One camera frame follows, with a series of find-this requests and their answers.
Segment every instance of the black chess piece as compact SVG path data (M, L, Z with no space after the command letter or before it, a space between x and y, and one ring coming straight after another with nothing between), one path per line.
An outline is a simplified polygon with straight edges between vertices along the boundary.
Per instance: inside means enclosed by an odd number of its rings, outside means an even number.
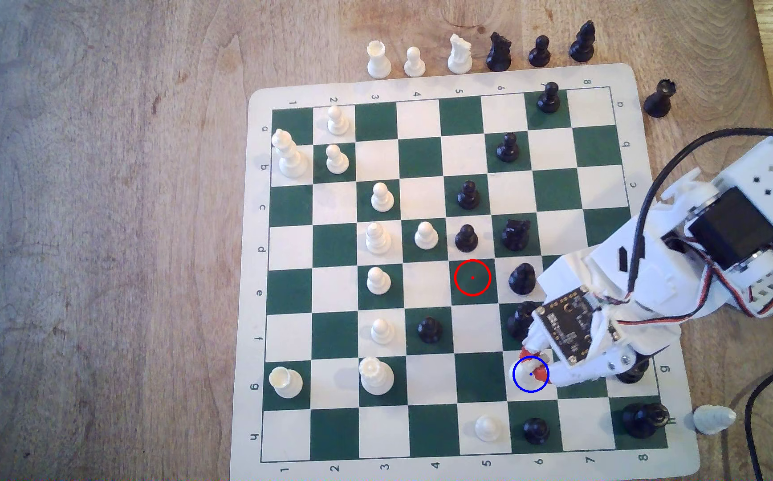
M529 244L530 221L508 219L502 231L502 244L510 251L521 251Z
M558 110L562 100L558 97L558 84L556 82L547 82L544 86L544 93L538 96L538 110L545 114L552 114Z
M479 245L479 236L476 230L469 224L463 224L461 230L455 235L455 246L462 253L471 253Z
M491 34L491 51L486 63L493 72L508 70L511 66L511 41L496 32Z
M547 63L550 63L550 38L546 35L541 35L535 38L535 48L529 51L529 63L533 67L541 68L546 67Z
M416 326L416 332L425 344L434 344L443 335L443 324L435 318L426 316L423 322L419 322Z
M517 145L517 136L513 132L502 137L502 144L496 148L496 156L503 162L514 162L520 157L520 146Z
M634 402L624 408L621 421L627 434L637 439L645 439L669 423L669 410L658 402Z
M665 117L671 110L671 96L677 92L675 82L662 79L657 84L657 92L651 93L643 105L645 113L651 117Z
M465 181L461 186L461 191L457 194L457 204L472 211L479 206L479 202L481 202L481 194L476 190L476 183L472 180Z
M594 22L589 20L580 27L576 41L568 50L570 58L576 61L589 61L594 57Z
M526 295L535 289L535 268L531 264L520 264L508 277L508 287L518 295Z

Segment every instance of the wooden table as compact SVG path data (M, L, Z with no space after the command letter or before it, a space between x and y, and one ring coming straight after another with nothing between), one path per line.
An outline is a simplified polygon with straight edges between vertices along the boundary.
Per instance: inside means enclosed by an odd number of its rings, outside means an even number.
M642 97L677 82L671 114L646 117L655 172L705 132L773 126L748 2L369 4L0 2L0 478L228 475L245 123L259 88L368 80L372 38L391 77L410 45L427 74L447 74L451 33L481 71L494 30L517 58L546 34L551 65L568 65L592 18L592 63L630 64ZM713 176L755 142L710 144L677 174ZM683 345L694 406L740 415L700 437L693 478L751 477L742 407L773 371L773 318L726 308L685 324ZM755 413L773 478L773 386Z

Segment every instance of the white pawn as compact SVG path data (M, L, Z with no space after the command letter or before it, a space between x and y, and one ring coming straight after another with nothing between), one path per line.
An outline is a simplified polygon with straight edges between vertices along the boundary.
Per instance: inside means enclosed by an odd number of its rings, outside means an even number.
M413 236L416 246L425 250L435 248L438 239L439 235L437 235L435 226L431 225L428 221L419 223L419 227L416 228L416 234Z
M392 63L386 56L387 49L383 43L379 40L372 40L366 47L366 51L369 52L369 65L367 66L369 75L375 79L382 79L389 75L392 71Z
M268 375L268 382L280 397L291 399L304 388L304 379L297 371L285 367L274 367Z
M328 170L334 174L341 174L348 169L348 156L338 149L336 144L330 144L327 148Z
M366 287L373 294L381 295L386 293L390 286L392 286L392 279L389 278L389 274L383 271L380 267L373 267L369 269L369 274L366 278Z
M387 184L378 182L372 188L372 207L378 212L386 212L392 209L395 198L387 188Z
M392 388L395 374L392 367L378 358L360 361L360 384L371 395L383 395Z
M422 77L425 72L425 62L419 54L419 49L411 47L407 49L407 61L404 63L404 72L408 77Z
M469 47L472 45L453 33L449 38L452 42L452 53L449 54L449 60L446 64L453 73L466 73L473 68L473 58L469 55Z
M716 434L722 432L737 420L737 413L724 406L712 406L705 404L698 407L692 413L692 422L695 429L703 434Z

